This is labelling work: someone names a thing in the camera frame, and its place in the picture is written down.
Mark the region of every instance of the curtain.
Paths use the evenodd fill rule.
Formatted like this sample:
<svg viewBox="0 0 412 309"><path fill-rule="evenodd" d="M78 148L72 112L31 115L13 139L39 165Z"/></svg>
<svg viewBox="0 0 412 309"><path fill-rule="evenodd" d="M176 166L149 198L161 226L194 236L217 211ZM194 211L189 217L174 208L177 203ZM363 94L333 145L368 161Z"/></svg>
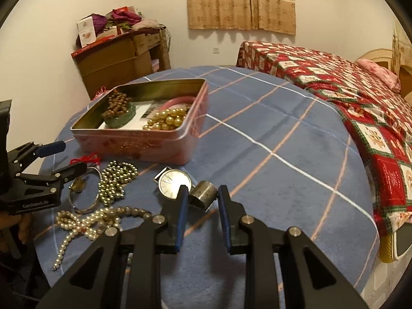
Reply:
<svg viewBox="0 0 412 309"><path fill-rule="evenodd" d="M398 19L395 18L392 41L392 71L399 76L400 67L412 69L412 44Z"/></svg>
<svg viewBox="0 0 412 309"><path fill-rule="evenodd" d="M190 29L250 30L250 0L187 0Z"/></svg>
<svg viewBox="0 0 412 309"><path fill-rule="evenodd" d="M251 0L252 28L296 35L295 0Z"/></svg>
<svg viewBox="0 0 412 309"><path fill-rule="evenodd" d="M296 34L295 0L187 0L190 29Z"/></svg>

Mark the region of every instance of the white wall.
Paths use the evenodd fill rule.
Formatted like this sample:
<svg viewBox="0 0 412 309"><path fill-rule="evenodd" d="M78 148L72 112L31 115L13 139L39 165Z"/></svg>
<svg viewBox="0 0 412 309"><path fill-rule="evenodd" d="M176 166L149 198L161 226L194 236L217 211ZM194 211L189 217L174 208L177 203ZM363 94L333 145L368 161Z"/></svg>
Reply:
<svg viewBox="0 0 412 309"><path fill-rule="evenodd" d="M70 54L76 23L123 0L20 0L0 29L0 100L13 99L7 147L52 142L89 97ZM31 168L39 168L37 162Z"/></svg>
<svg viewBox="0 0 412 309"><path fill-rule="evenodd" d="M186 0L129 0L172 34L172 67L234 65L244 40L283 42L357 59L376 48L391 48L392 11L384 0L296 0L296 37L265 31L189 30ZM213 47L220 54L213 54Z"/></svg>

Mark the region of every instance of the floral curtain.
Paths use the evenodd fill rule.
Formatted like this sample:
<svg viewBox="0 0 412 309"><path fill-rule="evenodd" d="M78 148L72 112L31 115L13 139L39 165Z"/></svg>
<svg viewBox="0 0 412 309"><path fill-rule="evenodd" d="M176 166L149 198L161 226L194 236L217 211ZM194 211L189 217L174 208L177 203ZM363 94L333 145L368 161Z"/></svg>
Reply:
<svg viewBox="0 0 412 309"><path fill-rule="evenodd" d="M395 18L392 41L392 71L399 76L400 67L412 69L412 44L398 19Z"/></svg>
<svg viewBox="0 0 412 309"><path fill-rule="evenodd" d="M295 0L187 0L190 29L296 33Z"/></svg>

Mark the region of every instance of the red bedspread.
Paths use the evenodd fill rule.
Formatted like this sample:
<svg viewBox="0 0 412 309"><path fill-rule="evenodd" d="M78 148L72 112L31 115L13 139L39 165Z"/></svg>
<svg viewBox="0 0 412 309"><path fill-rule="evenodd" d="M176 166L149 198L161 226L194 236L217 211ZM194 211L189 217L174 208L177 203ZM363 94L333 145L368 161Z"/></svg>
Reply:
<svg viewBox="0 0 412 309"><path fill-rule="evenodd" d="M283 78L331 102L373 180L381 236L412 216L412 108L375 76L339 56L284 44L244 42L238 67Z"/></svg>

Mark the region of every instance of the red box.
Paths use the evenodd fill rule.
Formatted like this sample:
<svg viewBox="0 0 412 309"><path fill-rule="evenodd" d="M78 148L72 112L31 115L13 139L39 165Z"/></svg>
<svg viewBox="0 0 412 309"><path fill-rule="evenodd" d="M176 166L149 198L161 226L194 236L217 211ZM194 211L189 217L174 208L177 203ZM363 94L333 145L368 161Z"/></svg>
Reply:
<svg viewBox="0 0 412 309"><path fill-rule="evenodd" d="M196 99L182 126L176 130L99 129L103 122L100 115L107 108L111 90L71 128L84 152L172 165L184 165L191 159L209 107L208 85L204 79L131 83L114 89L132 97L132 102L170 100L180 96L195 96Z"/></svg>

